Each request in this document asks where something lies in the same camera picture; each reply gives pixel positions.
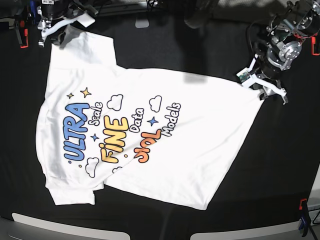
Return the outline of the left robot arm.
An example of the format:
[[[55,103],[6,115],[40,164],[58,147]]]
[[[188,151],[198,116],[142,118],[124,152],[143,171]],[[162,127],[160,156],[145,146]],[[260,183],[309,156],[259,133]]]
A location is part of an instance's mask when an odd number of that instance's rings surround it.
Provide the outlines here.
[[[287,91],[281,85],[281,74],[291,68],[307,39],[312,41],[312,55],[318,56],[320,49],[316,42],[319,37],[320,2],[287,1],[286,12],[270,19],[264,36],[248,42],[253,59],[249,67],[237,73],[241,85],[261,90],[261,100],[279,95],[283,103],[287,104],[289,100]]]

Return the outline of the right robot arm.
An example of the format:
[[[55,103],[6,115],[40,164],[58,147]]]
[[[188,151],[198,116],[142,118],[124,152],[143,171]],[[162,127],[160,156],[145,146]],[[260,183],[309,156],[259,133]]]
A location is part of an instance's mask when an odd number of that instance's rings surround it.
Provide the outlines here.
[[[46,40],[60,46],[66,37],[67,26],[78,22],[87,28],[95,22],[99,11],[91,0],[42,0],[36,8],[40,16],[38,46],[45,47]]]

